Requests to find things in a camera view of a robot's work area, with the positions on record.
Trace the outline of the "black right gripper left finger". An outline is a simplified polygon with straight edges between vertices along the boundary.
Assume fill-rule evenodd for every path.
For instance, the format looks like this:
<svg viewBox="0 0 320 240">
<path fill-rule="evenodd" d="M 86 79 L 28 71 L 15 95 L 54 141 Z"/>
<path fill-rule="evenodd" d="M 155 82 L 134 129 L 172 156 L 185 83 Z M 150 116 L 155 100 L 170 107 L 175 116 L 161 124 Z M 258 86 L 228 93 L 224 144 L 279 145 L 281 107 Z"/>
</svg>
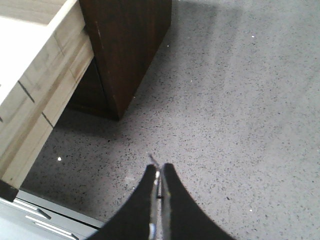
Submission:
<svg viewBox="0 0 320 240">
<path fill-rule="evenodd" d="M 150 164 L 125 204 L 89 240 L 148 240 L 155 230 L 152 202 L 155 201 L 157 169 Z"/>
</svg>

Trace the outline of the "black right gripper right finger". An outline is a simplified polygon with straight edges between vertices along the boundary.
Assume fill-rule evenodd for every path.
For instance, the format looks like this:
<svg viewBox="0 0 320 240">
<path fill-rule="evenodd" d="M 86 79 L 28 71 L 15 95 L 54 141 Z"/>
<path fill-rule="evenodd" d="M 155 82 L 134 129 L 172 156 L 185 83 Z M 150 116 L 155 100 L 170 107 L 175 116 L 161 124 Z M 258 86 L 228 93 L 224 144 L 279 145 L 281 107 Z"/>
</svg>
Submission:
<svg viewBox="0 0 320 240">
<path fill-rule="evenodd" d="M 162 236 L 164 240 L 232 240 L 197 205 L 173 164 L 162 168 Z"/>
</svg>

